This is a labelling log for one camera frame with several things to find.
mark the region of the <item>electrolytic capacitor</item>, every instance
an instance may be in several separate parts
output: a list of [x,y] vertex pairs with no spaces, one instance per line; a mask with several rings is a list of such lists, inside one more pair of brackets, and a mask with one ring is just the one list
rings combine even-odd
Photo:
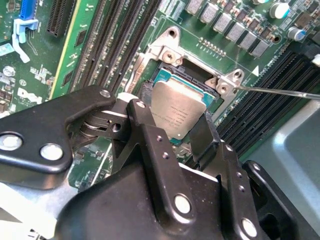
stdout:
[[269,2],[269,0],[252,0],[253,4],[259,5],[259,4],[265,4]]
[[296,26],[293,26],[289,28],[287,36],[288,38],[298,42],[306,37],[306,32],[297,28]]
[[283,19],[290,12],[289,4],[286,2],[276,2],[271,5],[269,14],[273,19]]

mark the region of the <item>motherboard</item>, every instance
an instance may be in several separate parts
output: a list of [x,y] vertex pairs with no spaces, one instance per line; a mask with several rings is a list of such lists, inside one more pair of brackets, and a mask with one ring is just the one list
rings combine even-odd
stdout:
[[[89,85],[137,95],[178,160],[203,113],[246,159],[320,90],[318,0],[1,0],[0,118]],[[69,184],[107,178],[111,142],[75,153]]]

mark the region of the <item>screwdriver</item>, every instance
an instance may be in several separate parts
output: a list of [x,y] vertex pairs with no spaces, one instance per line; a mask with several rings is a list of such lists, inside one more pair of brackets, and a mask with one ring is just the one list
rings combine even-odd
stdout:
[[301,91],[290,91],[290,90],[281,90],[281,89],[270,89],[270,88],[262,88],[262,87],[249,87],[249,86],[236,86],[236,89],[244,90],[244,91],[254,91],[268,94],[280,94],[292,97],[298,97],[303,99],[312,99],[320,101],[320,94],[313,94]]

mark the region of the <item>green circuit board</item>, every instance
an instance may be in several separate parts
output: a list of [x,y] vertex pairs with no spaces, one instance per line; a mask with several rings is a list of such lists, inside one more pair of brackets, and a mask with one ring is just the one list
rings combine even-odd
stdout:
[[[12,45],[13,20],[18,18],[22,2],[20,0],[0,0],[0,2],[2,6],[5,6],[0,9],[1,49],[6,44]],[[98,56],[99,64],[94,62],[93,66],[100,71],[100,64],[103,65],[104,58],[108,59],[111,53],[117,53],[118,62],[112,63],[116,73],[121,61],[124,59],[129,61],[128,68],[121,72],[121,81],[114,91],[115,93],[123,92],[132,75],[132,67],[138,55],[145,53],[148,46],[172,26],[179,28],[181,36],[179,45],[186,52],[222,75],[235,69],[241,69],[244,72],[242,84],[254,86],[292,42],[288,38],[289,28],[298,26],[308,36],[313,35],[320,25],[319,16],[316,15],[317,11],[312,14],[307,13],[317,0],[287,1],[290,11],[283,19],[270,18],[269,9],[274,1],[257,5],[252,0],[162,0],[157,5],[158,10],[154,17],[148,22],[143,38],[138,42],[136,52],[130,58],[128,57],[130,54],[126,55],[126,46],[139,37],[135,33],[142,33],[139,29],[146,24],[143,16],[146,11],[150,11],[147,12],[148,14],[151,13],[152,7],[150,6],[156,5],[157,1],[77,0],[72,6],[66,31],[60,37],[49,34],[47,30],[53,2],[54,0],[36,2],[34,19],[38,20],[37,29],[26,29],[26,42],[20,44],[30,61],[23,63],[17,52],[8,52],[0,56],[0,94],[2,94],[0,97],[5,101],[5,106],[0,112],[1,117],[65,95],[70,91],[85,87],[86,84],[97,84],[101,73],[88,70],[89,63],[91,60],[97,61]],[[188,9],[191,2],[200,3],[195,13],[191,13]],[[209,5],[215,6],[217,13],[211,21],[205,23],[201,19]],[[109,20],[108,23],[108,15],[116,13],[118,14],[115,18],[117,21],[112,24]],[[223,14],[228,15],[229,27],[220,33],[214,30],[214,27]],[[136,15],[136,18],[132,20],[132,28],[124,31],[125,34],[121,34],[122,30],[126,29],[125,26],[122,26],[122,22],[128,19],[128,15]],[[103,42],[104,38],[99,38],[99,33],[103,32],[102,28],[106,23],[110,26],[109,35]],[[260,40],[267,45],[261,55],[253,54],[254,48],[245,50],[241,47],[243,39],[240,37],[230,40],[228,33],[235,24],[240,24],[243,26],[243,31],[252,33],[256,41]],[[91,49],[94,50],[96,46],[96,50],[100,49],[97,41],[103,42],[105,48],[102,48],[103,51],[98,52],[97,56],[90,58]],[[113,45],[121,46],[122,41],[121,49],[113,49]],[[148,63],[134,87],[133,94],[138,94],[141,85],[152,78],[158,66],[159,61],[151,60]],[[13,68],[14,75],[5,75],[6,67]],[[88,83],[84,84],[81,76],[84,76],[87,70],[98,77],[95,77],[94,74],[88,75]],[[109,88],[116,78],[117,75],[109,74],[108,80],[100,85]],[[237,95],[229,107],[217,118],[215,122],[217,125],[223,122],[225,116],[231,111],[231,107],[236,107],[236,103],[245,94],[245,92],[240,92]],[[214,112],[221,103],[222,100],[219,99],[209,110]],[[297,110],[298,108],[292,110],[290,115]],[[183,144],[185,143],[188,143],[188,136],[183,140]],[[75,163],[68,177],[72,187],[87,188],[111,173],[111,151],[108,152],[110,146],[108,140],[99,139],[76,154]],[[185,150],[183,154],[177,154],[177,156],[179,161],[185,162],[191,153],[188,149],[182,150]]]

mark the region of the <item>ram slot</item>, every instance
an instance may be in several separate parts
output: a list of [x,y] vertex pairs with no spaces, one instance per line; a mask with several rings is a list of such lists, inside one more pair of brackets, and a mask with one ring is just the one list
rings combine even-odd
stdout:
[[114,73],[114,77],[108,87],[109,91],[115,93],[125,76],[126,71],[131,65],[133,58],[135,57],[138,48],[150,26],[150,23],[156,15],[161,1],[153,0],[150,1],[147,8],[145,9],[142,20],[139,21],[138,25],[134,29],[133,36],[131,37],[130,43],[127,46],[127,50],[123,54],[119,65]]
[[121,51],[123,50],[132,29],[134,28],[134,25],[139,16],[139,10],[141,9],[144,2],[144,0],[129,2],[128,10],[125,12],[123,20],[119,23],[118,31],[113,37],[113,43],[111,44],[106,58],[102,64],[101,71],[99,71],[99,75],[96,79],[95,84],[99,86],[106,85],[106,80]]
[[[287,51],[258,83],[258,87],[310,92],[320,82],[320,70],[298,53]],[[249,92],[217,128],[241,156],[272,130],[301,99]]]
[[88,86],[94,77],[98,63],[105,52],[104,49],[110,41],[112,32],[122,11],[125,0],[113,0],[104,15],[102,26],[99,28],[96,41],[87,61],[87,66],[82,74],[81,88]]
[[90,27],[88,29],[87,37],[85,43],[83,45],[83,50],[81,51],[81,55],[74,71],[73,77],[71,79],[70,87],[68,92],[73,92],[76,89],[79,89],[79,83],[82,79],[82,74],[86,69],[86,62],[88,61],[88,56],[90,56],[91,48],[96,39],[96,29],[99,26],[101,17],[103,15],[104,8],[106,6],[107,0],[100,0],[96,6],[96,11],[94,12],[94,16],[92,18]]

